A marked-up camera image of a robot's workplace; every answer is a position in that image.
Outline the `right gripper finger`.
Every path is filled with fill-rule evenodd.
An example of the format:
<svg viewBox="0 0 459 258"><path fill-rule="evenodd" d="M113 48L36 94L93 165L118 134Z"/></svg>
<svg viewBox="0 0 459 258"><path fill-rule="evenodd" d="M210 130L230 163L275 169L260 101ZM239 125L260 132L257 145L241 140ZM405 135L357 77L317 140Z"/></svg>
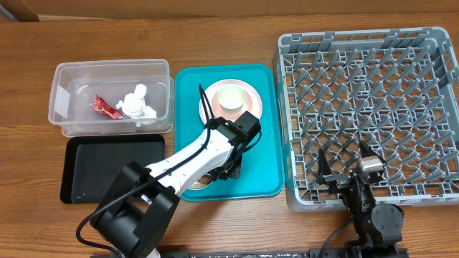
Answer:
<svg viewBox="0 0 459 258"><path fill-rule="evenodd" d="M318 150L318 178L331 176L332 172L322 148Z"/></svg>
<svg viewBox="0 0 459 258"><path fill-rule="evenodd" d="M359 148L362 158L368 158L372 156L377 156L379 160L386 164L387 162L381 157L377 152L375 152L369 145L367 145L364 141L359 141Z"/></svg>

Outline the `rice food leftovers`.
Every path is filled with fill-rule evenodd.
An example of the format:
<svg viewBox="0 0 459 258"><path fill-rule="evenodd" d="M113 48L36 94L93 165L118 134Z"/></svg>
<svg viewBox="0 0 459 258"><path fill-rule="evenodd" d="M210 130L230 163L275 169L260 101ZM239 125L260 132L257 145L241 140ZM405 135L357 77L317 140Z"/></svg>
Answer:
<svg viewBox="0 0 459 258"><path fill-rule="evenodd" d="M211 182L212 182L212 180L211 180L211 178L208 177L208 176L202 176L202 177L197 181L197 183L198 183L200 186L208 186Z"/></svg>

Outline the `grey bowl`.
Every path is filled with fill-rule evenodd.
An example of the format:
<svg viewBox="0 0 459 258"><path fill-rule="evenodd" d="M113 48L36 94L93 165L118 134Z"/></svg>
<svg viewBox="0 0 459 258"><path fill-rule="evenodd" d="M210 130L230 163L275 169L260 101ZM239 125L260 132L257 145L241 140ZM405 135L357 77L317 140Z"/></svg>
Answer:
<svg viewBox="0 0 459 258"><path fill-rule="evenodd" d="M197 181L194 182L194 183L189 187L189 190L201 190L201 189L206 188L206 187L209 186L209 185L208 185L208 186L200 186L200 185L197 183Z"/></svg>

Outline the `pale green cup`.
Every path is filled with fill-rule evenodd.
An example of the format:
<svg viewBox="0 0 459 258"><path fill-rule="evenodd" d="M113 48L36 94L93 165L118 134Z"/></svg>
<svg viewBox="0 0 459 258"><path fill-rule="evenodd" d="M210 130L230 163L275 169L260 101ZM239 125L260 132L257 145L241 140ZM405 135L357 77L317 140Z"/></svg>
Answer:
<svg viewBox="0 0 459 258"><path fill-rule="evenodd" d="M223 110L236 112L245 104L245 91L236 84L228 84L217 93L217 101Z"/></svg>

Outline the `white tissue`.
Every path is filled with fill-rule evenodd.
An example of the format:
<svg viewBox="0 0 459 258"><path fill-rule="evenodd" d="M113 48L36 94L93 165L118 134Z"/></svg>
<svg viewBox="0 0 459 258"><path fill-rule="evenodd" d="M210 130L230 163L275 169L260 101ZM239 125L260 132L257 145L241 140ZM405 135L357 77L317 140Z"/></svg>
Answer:
<svg viewBox="0 0 459 258"><path fill-rule="evenodd" d="M146 92L147 87L144 84L138 84L134 92L128 93L124 100L119 100L115 106L127 118L135 120L137 127L151 125L154 123L153 119L157 118L157 112L146 104Z"/></svg>

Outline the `red snack wrapper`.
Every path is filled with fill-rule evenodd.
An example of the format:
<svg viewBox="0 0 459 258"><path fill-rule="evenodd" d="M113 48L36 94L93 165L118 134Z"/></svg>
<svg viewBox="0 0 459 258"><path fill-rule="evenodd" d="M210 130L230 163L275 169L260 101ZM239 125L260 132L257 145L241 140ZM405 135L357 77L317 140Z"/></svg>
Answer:
<svg viewBox="0 0 459 258"><path fill-rule="evenodd" d="M122 120L125 118L123 113L109 106L109 104L98 95L93 103L93 110L111 120Z"/></svg>

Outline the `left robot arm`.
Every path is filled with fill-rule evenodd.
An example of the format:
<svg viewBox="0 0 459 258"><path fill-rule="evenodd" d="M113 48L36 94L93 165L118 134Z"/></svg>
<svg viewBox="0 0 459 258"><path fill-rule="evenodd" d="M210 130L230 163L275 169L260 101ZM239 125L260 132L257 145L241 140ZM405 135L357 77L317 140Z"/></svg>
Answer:
<svg viewBox="0 0 459 258"><path fill-rule="evenodd" d="M260 137L260 121L249 112L234 122L208 120L202 134L173 156L145 167L136 162L122 167L90 225L115 257L158 257L156 248L183 192L203 176L239 178L243 153Z"/></svg>

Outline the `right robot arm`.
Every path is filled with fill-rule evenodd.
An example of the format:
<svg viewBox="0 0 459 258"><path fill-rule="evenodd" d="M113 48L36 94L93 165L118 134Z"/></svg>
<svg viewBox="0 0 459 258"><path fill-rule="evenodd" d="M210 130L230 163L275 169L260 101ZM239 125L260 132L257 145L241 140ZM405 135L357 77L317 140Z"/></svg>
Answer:
<svg viewBox="0 0 459 258"><path fill-rule="evenodd" d="M348 175L334 176L323 149L318 151L317 183L328 186L330 194L341 194L343 203L354 225L356 240L345 243L333 257L408 257L407 250L399 249L402 241L404 212L395 204L377 203L371 185L379 183L387 162L366 143L359 143L361 158ZM319 257L328 252L329 242L349 223L335 230L323 243Z"/></svg>

